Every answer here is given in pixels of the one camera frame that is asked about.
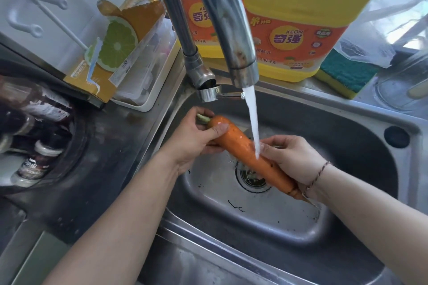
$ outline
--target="orange carrot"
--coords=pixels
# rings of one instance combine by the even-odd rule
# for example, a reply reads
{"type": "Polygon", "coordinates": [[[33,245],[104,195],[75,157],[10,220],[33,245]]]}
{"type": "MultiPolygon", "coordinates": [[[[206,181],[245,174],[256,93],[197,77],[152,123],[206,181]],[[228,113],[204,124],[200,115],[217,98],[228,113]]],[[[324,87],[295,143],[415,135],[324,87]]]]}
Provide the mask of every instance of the orange carrot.
{"type": "Polygon", "coordinates": [[[258,160],[255,158],[253,142],[230,120],[221,115],[216,115],[207,123],[207,126],[210,128],[221,123],[229,124],[229,130],[215,139],[215,142],[283,193],[297,200],[308,201],[302,195],[297,182],[287,176],[278,164],[262,156],[258,160]]]}

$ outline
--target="left hand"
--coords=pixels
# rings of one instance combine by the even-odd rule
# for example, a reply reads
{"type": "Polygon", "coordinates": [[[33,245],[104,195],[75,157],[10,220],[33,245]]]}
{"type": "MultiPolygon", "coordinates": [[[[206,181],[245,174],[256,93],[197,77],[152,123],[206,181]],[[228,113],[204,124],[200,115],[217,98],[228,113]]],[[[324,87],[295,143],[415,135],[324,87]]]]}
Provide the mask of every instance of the left hand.
{"type": "Polygon", "coordinates": [[[174,131],[173,135],[159,150],[177,167],[178,174],[188,170],[195,158],[201,154],[220,153],[223,149],[211,142],[229,129],[228,124],[218,124],[206,129],[205,125],[196,125],[196,114],[213,117],[214,113],[206,108],[192,107],[174,131]]]}

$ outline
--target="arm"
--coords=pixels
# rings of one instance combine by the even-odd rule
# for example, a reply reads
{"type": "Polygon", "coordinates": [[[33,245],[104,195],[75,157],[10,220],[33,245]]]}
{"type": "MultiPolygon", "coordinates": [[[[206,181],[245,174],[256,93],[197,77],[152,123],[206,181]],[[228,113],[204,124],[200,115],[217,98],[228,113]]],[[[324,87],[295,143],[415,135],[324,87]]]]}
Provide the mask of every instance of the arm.
{"type": "MultiPolygon", "coordinates": [[[[261,154],[305,185],[326,162],[299,136],[273,136],[263,142],[267,144],[262,145],[261,154]]],[[[331,164],[307,196],[327,205],[405,284],[426,284],[428,216],[331,164]]]]}
{"type": "Polygon", "coordinates": [[[206,131],[195,124],[192,108],[168,142],[134,176],[107,211],[61,259],[44,285],[134,285],[152,245],[177,177],[201,153],[222,151],[206,146],[228,125],[206,131]]]}

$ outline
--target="sink drain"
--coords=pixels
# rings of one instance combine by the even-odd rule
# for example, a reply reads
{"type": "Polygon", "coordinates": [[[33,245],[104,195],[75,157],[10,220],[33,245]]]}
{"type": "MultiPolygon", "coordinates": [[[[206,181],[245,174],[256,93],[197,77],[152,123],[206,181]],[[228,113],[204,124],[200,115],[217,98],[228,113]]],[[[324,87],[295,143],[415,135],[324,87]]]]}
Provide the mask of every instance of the sink drain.
{"type": "Polygon", "coordinates": [[[272,187],[266,184],[264,178],[258,179],[257,174],[241,162],[236,164],[235,175],[239,185],[250,193],[264,193],[272,187]]]}

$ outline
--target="faucet spout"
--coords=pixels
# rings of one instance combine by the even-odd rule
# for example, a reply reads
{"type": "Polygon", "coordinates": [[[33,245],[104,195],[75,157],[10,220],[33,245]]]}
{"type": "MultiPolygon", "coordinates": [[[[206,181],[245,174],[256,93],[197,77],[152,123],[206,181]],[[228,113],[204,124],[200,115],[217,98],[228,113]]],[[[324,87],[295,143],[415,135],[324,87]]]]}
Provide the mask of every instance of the faucet spout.
{"type": "MultiPolygon", "coordinates": [[[[163,0],[185,56],[186,71],[197,89],[215,86],[215,76],[206,68],[193,42],[181,0],[163,0]]],[[[202,0],[217,33],[232,83],[238,88],[259,80],[253,37],[241,0],[202,0]]]]}

